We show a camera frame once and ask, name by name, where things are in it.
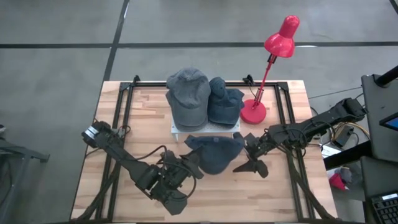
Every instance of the lamp base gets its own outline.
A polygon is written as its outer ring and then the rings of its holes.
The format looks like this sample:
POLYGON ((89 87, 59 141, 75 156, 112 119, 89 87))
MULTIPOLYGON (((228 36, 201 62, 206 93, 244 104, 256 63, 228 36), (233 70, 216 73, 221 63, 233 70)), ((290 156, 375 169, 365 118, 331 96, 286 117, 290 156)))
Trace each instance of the lamp base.
POLYGON ((266 118, 266 107, 260 102, 256 109, 253 109, 254 100, 245 100, 244 108, 241 110, 241 118, 249 124, 259 124, 266 118))

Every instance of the computer monitor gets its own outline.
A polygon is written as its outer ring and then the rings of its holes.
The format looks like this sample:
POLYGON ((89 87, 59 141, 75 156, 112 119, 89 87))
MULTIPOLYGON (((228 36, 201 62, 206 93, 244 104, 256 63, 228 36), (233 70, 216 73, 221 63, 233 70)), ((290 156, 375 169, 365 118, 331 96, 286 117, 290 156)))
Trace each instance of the computer monitor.
POLYGON ((398 113, 382 119, 380 125, 398 131, 398 113))

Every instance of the concrete floor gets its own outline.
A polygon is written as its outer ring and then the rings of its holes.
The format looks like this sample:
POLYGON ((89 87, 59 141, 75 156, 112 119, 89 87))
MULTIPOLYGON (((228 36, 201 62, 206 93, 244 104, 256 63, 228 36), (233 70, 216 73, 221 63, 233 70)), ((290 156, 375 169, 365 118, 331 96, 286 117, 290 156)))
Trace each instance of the concrete floor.
MULTIPOLYGON (((112 43, 124 0, 0 0, 0 44, 112 43)), ((131 0, 120 43, 263 42, 288 14, 299 42, 398 41, 388 0, 131 0)), ((297 47, 270 80, 305 80, 309 97, 360 86, 396 66, 398 47, 297 47)), ((0 123, 10 142, 49 153, 32 162, 13 223, 69 218, 110 49, 0 49, 0 123)), ((261 79, 268 53, 251 48, 118 49, 110 80, 165 80, 195 66, 211 77, 261 79)), ((310 99, 322 112, 360 89, 310 99)), ((360 124, 367 126, 366 121, 360 124)), ((358 202, 335 192, 339 217, 361 221, 358 202)))

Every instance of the cap brim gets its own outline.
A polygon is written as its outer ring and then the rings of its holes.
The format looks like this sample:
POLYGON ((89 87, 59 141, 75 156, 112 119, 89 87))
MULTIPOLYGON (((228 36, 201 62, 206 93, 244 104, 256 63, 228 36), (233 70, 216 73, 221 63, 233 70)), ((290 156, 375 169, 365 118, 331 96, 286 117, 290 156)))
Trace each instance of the cap brim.
POLYGON ((197 108, 183 107, 171 93, 166 98, 172 108, 175 126, 181 131, 197 131, 204 128, 208 122, 207 102, 197 108))

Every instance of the white platform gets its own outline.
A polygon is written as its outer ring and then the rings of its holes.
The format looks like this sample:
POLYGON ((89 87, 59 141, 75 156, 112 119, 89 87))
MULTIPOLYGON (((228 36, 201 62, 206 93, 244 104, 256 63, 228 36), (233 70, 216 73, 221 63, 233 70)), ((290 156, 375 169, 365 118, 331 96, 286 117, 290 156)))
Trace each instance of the white platform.
POLYGON ((239 118, 238 121, 236 122, 235 126, 233 128, 226 128, 224 126, 211 123, 210 121, 206 124, 205 127, 203 127, 201 130, 197 131, 181 131, 178 130, 177 127, 175 126, 174 119, 172 116, 172 134, 174 136, 174 139, 178 141, 178 134, 198 134, 198 133, 231 133, 231 136, 235 132, 240 132, 241 131, 241 119, 239 118))

